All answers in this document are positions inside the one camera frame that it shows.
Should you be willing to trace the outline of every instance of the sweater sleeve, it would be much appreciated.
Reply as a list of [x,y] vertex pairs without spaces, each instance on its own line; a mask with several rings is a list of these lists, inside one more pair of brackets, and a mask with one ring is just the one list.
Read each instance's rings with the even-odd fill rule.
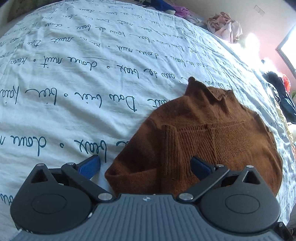
[[154,121],[147,118],[114,159],[105,177],[116,195],[160,192],[162,135]]

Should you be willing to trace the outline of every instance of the screw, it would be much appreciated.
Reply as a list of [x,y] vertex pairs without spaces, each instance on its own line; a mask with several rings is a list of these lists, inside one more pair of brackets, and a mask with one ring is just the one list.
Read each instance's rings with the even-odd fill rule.
[[98,199],[102,201],[109,201],[113,198],[112,194],[110,193],[101,193],[98,195]]
[[150,201],[150,200],[151,200],[151,198],[150,198],[150,197],[148,197],[148,196],[146,196],[146,197],[143,197],[143,200],[144,200],[145,202],[148,202],[148,201]]
[[194,198],[194,196],[190,193],[181,193],[179,195],[179,198],[184,200],[184,201],[189,201],[189,200],[192,200]]

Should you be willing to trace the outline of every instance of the white bedsheet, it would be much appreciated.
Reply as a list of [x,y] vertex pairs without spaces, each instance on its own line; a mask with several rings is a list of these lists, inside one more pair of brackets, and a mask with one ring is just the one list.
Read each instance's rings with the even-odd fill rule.
[[233,89],[273,131],[286,224],[296,166],[260,74],[182,18],[118,1],[66,0],[34,11],[0,39],[0,239],[16,230],[9,206],[37,163],[58,168],[98,154],[93,181],[109,190],[112,160],[155,108],[184,94],[190,76]]

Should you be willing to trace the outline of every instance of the pink clothing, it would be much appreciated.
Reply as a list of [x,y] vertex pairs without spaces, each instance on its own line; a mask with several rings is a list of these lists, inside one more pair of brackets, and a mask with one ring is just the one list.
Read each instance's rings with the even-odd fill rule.
[[186,15],[191,16],[190,11],[185,7],[181,7],[181,6],[178,6],[178,5],[173,5],[172,7],[176,10],[175,15],[180,17],[180,18],[185,18]]
[[232,20],[229,14],[221,12],[207,21],[207,28],[210,32],[229,43],[239,40],[242,35],[242,28],[238,21]]

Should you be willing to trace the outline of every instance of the brown sweater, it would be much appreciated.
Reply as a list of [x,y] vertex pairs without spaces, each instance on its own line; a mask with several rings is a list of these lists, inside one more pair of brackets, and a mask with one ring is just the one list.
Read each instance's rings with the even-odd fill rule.
[[105,177],[119,193],[177,195],[199,180],[191,172],[197,155],[231,170],[253,165],[277,194],[282,160],[259,115],[232,90],[206,87],[189,78],[185,95],[163,104],[144,121]]

